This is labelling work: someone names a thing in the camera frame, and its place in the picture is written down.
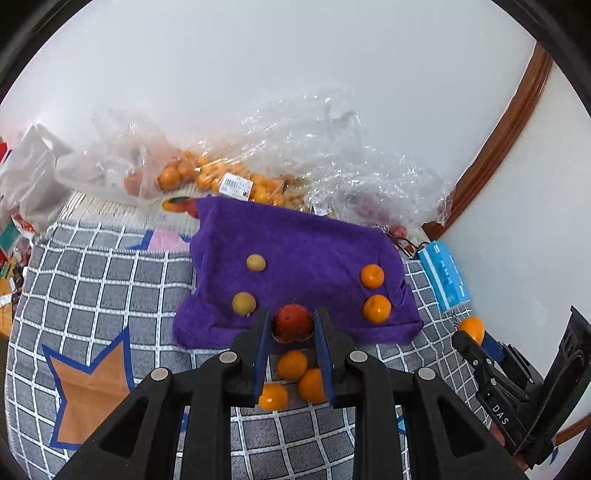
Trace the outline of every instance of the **price label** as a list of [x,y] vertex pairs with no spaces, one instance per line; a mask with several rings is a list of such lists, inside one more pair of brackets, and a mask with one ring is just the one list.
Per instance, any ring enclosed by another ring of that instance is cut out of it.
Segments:
[[244,177],[226,173],[220,182],[220,193],[226,197],[247,202],[251,195],[252,185],[253,183]]

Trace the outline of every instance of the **white wall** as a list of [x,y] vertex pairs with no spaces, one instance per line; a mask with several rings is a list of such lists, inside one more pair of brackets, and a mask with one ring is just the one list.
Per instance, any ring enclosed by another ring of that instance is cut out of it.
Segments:
[[[533,116],[443,236],[475,313],[545,375],[574,305],[591,320],[591,118],[554,66]],[[591,389],[571,415],[591,411]]]
[[14,84],[0,132],[40,121],[82,146],[105,103],[188,142],[259,99],[341,86],[374,145],[457,180],[533,47],[491,0],[94,0]]

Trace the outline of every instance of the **yellow fruit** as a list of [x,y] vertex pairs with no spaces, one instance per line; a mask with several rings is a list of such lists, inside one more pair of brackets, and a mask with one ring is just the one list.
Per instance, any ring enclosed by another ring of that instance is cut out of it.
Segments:
[[256,310],[256,300],[251,294],[246,291],[236,293],[232,299],[232,310],[237,315],[248,317]]
[[251,272],[262,272],[263,270],[265,270],[266,266],[267,262],[265,261],[262,255],[252,254],[249,255],[246,259],[246,267]]

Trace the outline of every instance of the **purple towel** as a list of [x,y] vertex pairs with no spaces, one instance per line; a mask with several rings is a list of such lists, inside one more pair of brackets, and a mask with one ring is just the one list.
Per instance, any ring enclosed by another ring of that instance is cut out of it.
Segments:
[[[201,227],[190,252],[197,290],[174,318],[178,345],[229,347],[254,318],[232,311],[232,298],[240,291],[254,295],[257,308],[272,313],[288,303],[310,312],[327,307],[334,326],[357,343],[408,344],[423,327],[400,255],[381,231],[224,197],[196,202]],[[266,259],[263,272],[247,269],[251,254]],[[359,280],[361,269],[371,263],[385,273],[384,285],[376,290]],[[392,313],[386,322],[373,325],[362,309],[378,293],[390,299]]]

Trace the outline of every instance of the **barcode sticker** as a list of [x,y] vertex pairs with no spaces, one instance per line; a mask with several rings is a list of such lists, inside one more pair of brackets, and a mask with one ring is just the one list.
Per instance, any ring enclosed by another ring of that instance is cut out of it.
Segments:
[[326,207],[321,207],[317,203],[312,205],[312,209],[314,210],[314,215],[319,217],[325,217],[330,213],[330,209]]
[[244,177],[226,173],[220,182],[220,193],[226,197],[247,202],[251,195],[252,185],[253,183]]

